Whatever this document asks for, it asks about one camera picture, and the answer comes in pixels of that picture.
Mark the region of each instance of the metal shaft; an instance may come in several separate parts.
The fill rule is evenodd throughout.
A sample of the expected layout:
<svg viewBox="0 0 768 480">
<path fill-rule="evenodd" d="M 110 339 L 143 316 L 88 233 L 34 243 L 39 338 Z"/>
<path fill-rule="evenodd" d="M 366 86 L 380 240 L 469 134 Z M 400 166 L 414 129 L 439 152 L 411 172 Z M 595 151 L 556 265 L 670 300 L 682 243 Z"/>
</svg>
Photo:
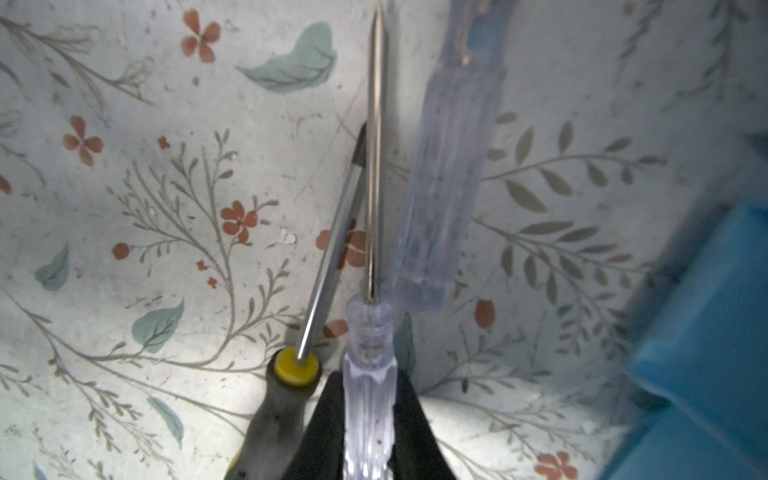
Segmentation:
<svg viewBox="0 0 768 480">
<path fill-rule="evenodd" d="M 376 2 L 369 46 L 368 69 L 368 172 L 366 202 L 366 302 L 379 296 L 379 261 L 381 258 L 381 150 L 384 94 L 386 91 L 387 34 L 381 0 Z"/>
<path fill-rule="evenodd" d="M 296 363 L 299 365 L 303 365 L 306 359 L 309 358 L 317 329 L 326 322 L 328 309 L 333 299 L 335 291 L 333 289 L 333 277 L 344 248 L 344 240 L 349 230 L 349 222 L 352 220 L 355 194 L 360 184 L 362 171 L 364 170 L 365 145 L 366 126 L 363 125 L 360 129 L 360 135 L 357 137 L 355 154 L 352 158 L 352 164 L 349 166 L 349 173 L 346 175 L 341 198 L 339 198 L 339 206 L 336 208 L 336 214 L 333 216 L 328 247 L 323 254 L 323 259 L 320 261 L 320 269 L 317 272 L 315 286 L 312 288 L 310 304 L 306 307 L 304 325 L 299 334 L 299 339 L 296 341 Z"/>
</svg>

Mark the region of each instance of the printed flower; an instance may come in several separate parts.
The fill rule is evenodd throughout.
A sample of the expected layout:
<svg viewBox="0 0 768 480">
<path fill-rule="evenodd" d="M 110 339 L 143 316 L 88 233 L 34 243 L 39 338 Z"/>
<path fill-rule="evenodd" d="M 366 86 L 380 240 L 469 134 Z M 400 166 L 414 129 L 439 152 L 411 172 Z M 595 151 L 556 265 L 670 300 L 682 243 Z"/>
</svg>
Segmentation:
<svg viewBox="0 0 768 480">
<path fill-rule="evenodd" d="M 229 220 L 224 222 L 221 230 L 227 235 L 235 236 L 241 243 L 248 241 L 248 229 L 254 228 L 259 222 L 259 217 L 255 210 L 245 213 L 243 204 L 235 200 L 232 202 L 232 208 L 225 208 L 221 211 L 221 218 Z"/>
<path fill-rule="evenodd" d="M 489 329 L 496 322 L 496 308 L 491 300 L 478 300 L 475 305 L 475 322 L 482 329 Z"/>
<path fill-rule="evenodd" d="M 366 233 L 362 230 L 355 230 L 357 222 L 353 219 L 349 223 L 349 233 L 344 239 L 344 249 L 339 256 L 338 269 L 344 268 L 346 263 L 349 265 L 360 268 L 366 264 Z M 323 230 L 320 235 L 315 239 L 317 248 L 325 250 L 328 248 L 328 240 L 330 239 L 331 231 Z"/>
<path fill-rule="evenodd" d="M 538 456 L 539 465 L 534 467 L 534 472 L 547 477 L 547 480 L 561 480 L 563 476 L 568 480 L 578 478 L 578 470 L 568 464 L 571 456 L 565 452 L 558 452 L 558 456 L 542 453 Z"/>
<path fill-rule="evenodd" d="M 91 152 L 100 154 L 104 150 L 104 142 L 99 137 L 85 138 L 85 120 L 83 120 L 83 117 L 77 115 L 70 117 L 69 124 L 74 128 L 74 132 L 78 136 L 66 134 L 64 136 L 64 148 L 72 151 L 80 147 L 80 161 L 92 167 L 94 158 Z"/>
<path fill-rule="evenodd" d="M 123 260 L 130 253 L 131 253 L 131 248 L 126 243 L 123 243 L 123 242 L 116 243 L 112 248 L 112 255 L 114 255 L 114 258 L 116 258 L 117 260 Z"/>
<path fill-rule="evenodd" d="M 197 50 L 197 44 L 200 44 L 200 60 L 203 63 L 213 63 L 216 59 L 214 51 L 208 46 L 210 43 L 215 43 L 221 35 L 221 27 L 216 22 L 211 22 L 205 28 L 203 33 L 200 33 L 200 16 L 197 14 L 197 10 L 192 8 L 184 13 L 184 23 L 187 27 L 191 28 L 195 35 L 189 35 L 184 37 L 181 41 L 181 51 L 185 57 L 189 57 Z"/>
<path fill-rule="evenodd" d="M 0 175 L 0 191 L 6 195 L 10 195 L 13 191 L 11 184 L 2 175 Z"/>
<path fill-rule="evenodd" d="M 323 335 L 327 339 L 337 339 L 347 332 L 349 332 L 349 326 L 346 324 L 346 320 L 331 320 L 323 326 Z"/>
</svg>

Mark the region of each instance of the floral pattern surface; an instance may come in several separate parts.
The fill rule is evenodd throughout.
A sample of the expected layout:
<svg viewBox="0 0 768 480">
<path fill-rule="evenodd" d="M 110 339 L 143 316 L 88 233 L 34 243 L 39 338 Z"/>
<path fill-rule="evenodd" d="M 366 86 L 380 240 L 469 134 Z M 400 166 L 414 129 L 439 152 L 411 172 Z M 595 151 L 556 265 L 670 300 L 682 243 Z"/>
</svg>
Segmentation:
<svg viewBox="0 0 768 480">
<path fill-rule="evenodd" d="M 517 7 L 448 301 L 395 335 L 462 479 L 597 478 L 640 415 L 622 365 L 684 272 L 671 246 L 768 197 L 759 2 L 566 3 Z M 372 2 L 84 5 L 0 12 L 0 480 L 222 477 L 327 248 Z M 447 8 L 388 6 L 389 259 Z"/>
</svg>

